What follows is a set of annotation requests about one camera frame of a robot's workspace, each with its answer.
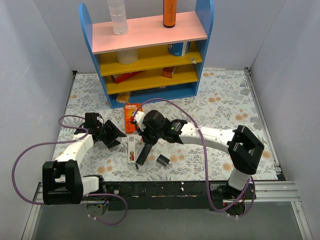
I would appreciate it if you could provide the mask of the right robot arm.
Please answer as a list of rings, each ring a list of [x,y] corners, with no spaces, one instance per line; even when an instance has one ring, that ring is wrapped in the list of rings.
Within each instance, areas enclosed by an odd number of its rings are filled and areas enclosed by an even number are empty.
[[[245,185],[257,172],[265,146],[246,126],[237,129],[196,127],[193,123],[175,119],[170,121],[157,110],[138,111],[132,117],[144,142],[143,153],[148,155],[153,145],[162,139],[168,143],[206,145],[230,155],[234,169],[226,186],[227,195],[237,199],[245,192]]]

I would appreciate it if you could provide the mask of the black battery cover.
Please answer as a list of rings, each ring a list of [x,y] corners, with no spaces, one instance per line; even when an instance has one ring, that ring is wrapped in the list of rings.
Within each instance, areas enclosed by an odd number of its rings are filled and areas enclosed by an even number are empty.
[[[158,163],[160,163],[162,166],[166,167],[170,163],[170,159],[165,157],[164,155],[159,155],[159,157],[156,160]]]

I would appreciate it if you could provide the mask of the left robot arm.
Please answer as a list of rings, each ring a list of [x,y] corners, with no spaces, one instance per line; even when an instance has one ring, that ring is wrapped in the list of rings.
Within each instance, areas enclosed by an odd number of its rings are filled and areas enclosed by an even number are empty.
[[[79,166],[95,143],[111,149],[120,144],[117,138],[127,135],[97,112],[87,112],[83,119],[79,127],[74,127],[72,141],[64,152],[42,166],[42,197],[46,205],[79,204],[89,194],[95,200],[106,196],[102,175],[81,176]]]

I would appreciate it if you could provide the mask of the black remote control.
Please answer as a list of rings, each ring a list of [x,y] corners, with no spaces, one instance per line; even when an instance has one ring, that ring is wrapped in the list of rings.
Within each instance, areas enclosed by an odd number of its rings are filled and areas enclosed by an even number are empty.
[[[138,165],[143,165],[152,149],[153,145],[152,144],[145,144],[143,149],[141,150],[137,160],[136,160],[136,164]]]

